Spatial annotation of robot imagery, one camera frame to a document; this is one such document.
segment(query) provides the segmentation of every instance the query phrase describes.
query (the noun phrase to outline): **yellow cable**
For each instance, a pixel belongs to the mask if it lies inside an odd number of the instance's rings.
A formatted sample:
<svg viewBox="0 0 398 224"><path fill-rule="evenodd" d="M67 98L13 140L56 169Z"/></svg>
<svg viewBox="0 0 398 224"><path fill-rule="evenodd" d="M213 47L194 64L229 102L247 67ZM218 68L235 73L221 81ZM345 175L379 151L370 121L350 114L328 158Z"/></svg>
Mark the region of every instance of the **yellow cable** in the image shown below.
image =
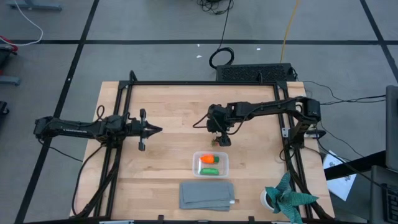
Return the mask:
<svg viewBox="0 0 398 224"><path fill-rule="evenodd" d="M284 59L284 51L285 51L286 38L287 38L287 35L289 34L290 25L292 25L293 18L294 18L294 14L296 14L296 9L297 9L297 6L299 6L299 4L300 4L300 0L296 0L296 5L294 6L292 16L290 17L289 24L287 25L287 28L286 28L285 37L284 37L284 43L283 43L283 45L282 45L282 53L280 54L280 61L279 61L279 63L282 63L282 61L283 61L283 59Z"/></svg>

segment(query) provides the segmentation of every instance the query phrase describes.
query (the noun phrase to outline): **plastic container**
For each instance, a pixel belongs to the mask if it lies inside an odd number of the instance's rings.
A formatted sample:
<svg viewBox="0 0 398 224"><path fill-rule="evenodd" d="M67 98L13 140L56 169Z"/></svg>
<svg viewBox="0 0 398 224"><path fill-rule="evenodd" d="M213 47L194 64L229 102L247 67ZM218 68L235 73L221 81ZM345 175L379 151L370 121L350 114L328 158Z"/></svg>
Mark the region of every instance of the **plastic container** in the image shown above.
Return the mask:
<svg viewBox="0 0 398 224"><path fill-rule="evenodd" d="M219 161L216 164L206 164L200 160L201 156L214 155L219 157ZM202 175L200 171L203 168L215 168L218 169L219 175ZM227 178L229 171L228 154L225 152L205 152L198 151L193 154L192 172L195 177L204 178Z"/></svg>

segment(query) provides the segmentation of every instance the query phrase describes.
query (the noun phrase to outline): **black device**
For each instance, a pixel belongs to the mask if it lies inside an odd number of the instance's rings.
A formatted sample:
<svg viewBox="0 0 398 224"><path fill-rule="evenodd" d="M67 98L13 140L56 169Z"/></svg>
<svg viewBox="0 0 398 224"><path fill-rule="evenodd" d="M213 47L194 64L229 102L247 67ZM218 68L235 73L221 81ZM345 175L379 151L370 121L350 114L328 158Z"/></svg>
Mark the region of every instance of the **black device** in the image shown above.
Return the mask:
<svg viewBox="0 0 398 224"><path fill-rule="evenodd" d="M398 187L382 184L384 221L398 224Z"/></svg>
<svg viewBox="0 0 398 224"><path fill-rule="evenodd" d="M219 65L216 80L219 82L295 82L296 75L290 63Z"/></svg>
<svg viewBox="0 0 398 224"><path fill-rule="evenodd" d="M140 110L140 118L140 121L136 118L129 118L129 113L127 113L122 116L111 115L101 120L84 123L48 116L36 120L34 134L37 139L43 141L58 135L96 139L101 144L108 144L110 147L119 147L126 137L139 136L138 149L145 151L144 140L160 132L162 128L146 121L145 109Z"/></svg>
<svg viewBox="0 0 398 224"><path fill-rule="evenodd" d="M298 96L287 100L271 101L266 103L235 102L228 103L226 107L211 105L208 108L206 127L211 133L221 133L216 137L215 142L220 146L230 146L231 140L228 137L239 131L245 121L256 116L271 114L288 114L297 119L298 123L286 132L289 145L294 148L303 147L304 134L312 124L321 120L320 103L311 98ZM235 123L240 123L235 132L229 133L229 129Z"/></svg>

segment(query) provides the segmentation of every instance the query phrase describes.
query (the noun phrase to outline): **desk leg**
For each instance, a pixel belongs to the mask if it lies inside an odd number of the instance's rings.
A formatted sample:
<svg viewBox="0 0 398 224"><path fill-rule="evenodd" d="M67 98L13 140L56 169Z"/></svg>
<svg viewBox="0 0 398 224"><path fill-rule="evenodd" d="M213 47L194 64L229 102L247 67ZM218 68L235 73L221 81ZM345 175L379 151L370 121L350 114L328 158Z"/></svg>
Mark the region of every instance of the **desk leg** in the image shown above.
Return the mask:
<svg viewBox="0 0 398 224"><path fill-rule="evenodd" d="M346 165L340 164L331 168L327 168L325 169L326 180L333 180L355 174L355 172L348 168L347 165L358 170L359 172L369 171L374 165L386 168L386 151L377 152L360 159L347 162Z"/></svg>

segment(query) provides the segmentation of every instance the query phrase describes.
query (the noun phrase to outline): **black floor stripe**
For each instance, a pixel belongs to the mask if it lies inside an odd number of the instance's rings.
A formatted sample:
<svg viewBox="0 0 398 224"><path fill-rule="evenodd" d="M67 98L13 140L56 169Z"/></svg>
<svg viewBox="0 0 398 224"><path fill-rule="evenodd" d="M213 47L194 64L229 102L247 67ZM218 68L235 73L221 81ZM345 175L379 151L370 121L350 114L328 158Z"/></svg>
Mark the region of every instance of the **black floor stripe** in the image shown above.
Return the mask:
<svg viewBox="0 0 398 224"><path fill-rule="evenodd" d="M91 11L88 14L85 28L81 35L75 56L73 57L72 64L70 65L67 78L65 79L65 84L62 88L62 92L61 92L60 98L58 100L57 107L55 108L54 117L56 117L56 118L59 118L59 116L61 115L61 111L62 111L63 105L65 103L65 99L67 97L68 90L69 90L70 84L72 82L73 75L75 74L76 66L79 62L81 51L83 50L84 42L87 38L88 31L90 29L91 22L93 21L94 14L97 9L99 1L100 0L94 0L94 3L91 7ZM43 169L45 158L47 157L47 153L49 151L50 144L51 144L51 139L48 139L44 142L44 145L42 146L42 149L39 154L39 158L37 159L35 168L32 173L32 177L30 178L24 198L22 199L21 206L19 207L19 211L18 211L16 220L15 220L15 223L23 223L25 220L25 216L28 211L30 202L32 200L34 191L36 189L37 182L39 181L40 173Z"/></svg>
<svg viewBox="0 0 398 224"><path fill-rule="evenodd" d="M13 40L16 44L26 44L34 40ZM79 44L80 40L42 40L38 44ZM219 44L220 40L86 40L84 44L98 45L159 45L159 44ZM283 44L283 40L224 40L224 44ZM287 40L289 45L378 45L378 40ZM389 44L398 45L398 40Z"/></svg>
<svg viewBox="0 0 398 224"><path fill-rule="evenodd" d="M391 45L393 45L393 43L396 43L397 41L392 41L392 42L391 42L391 41L388 41L388 42L384 41L384 38L383 38L383 36L381 35L381 32L380 32L380 30L379 30L379 28L378 28L378 26L377 26L377 24L376 24L376 21L375 21L374 18L373 18L373 15L372 15L372 13L371 13L371 11L370 11L370 9L369 9L368 4L366 3L365 0L360 0L360 1L361 1L361 4L362 4L363 9L364 9L364 11L365 11L365 14L366 14L366 16L368 17L369 22L371 23L371 26L372 26L372 28L373 28L373 31L374 31L375 35L376 35L378 41L380 41L380 43L381 43L381 49L383 50L384 55L386 56L386 59L387 59L387 61L388 61L388 64L390 65L390 68L391 68L391 70L392 70L392 73L394 74L396 80L398 81L398 68L397 68L397 64L396 64L394 58L392 57L392 55L391 55L391 53L390 53L390 50L388 49L388 46L387 46L388 43L390 43Z"/></svg>
<svg viewBox="0 0 398 224"><path fill-rule="evenodd" d="M224 44L283 44L283 40L224 40ZM220 40L87 40L85 44L220 44ZM377 40L287 40L292 45L377 45Z"/></svg>

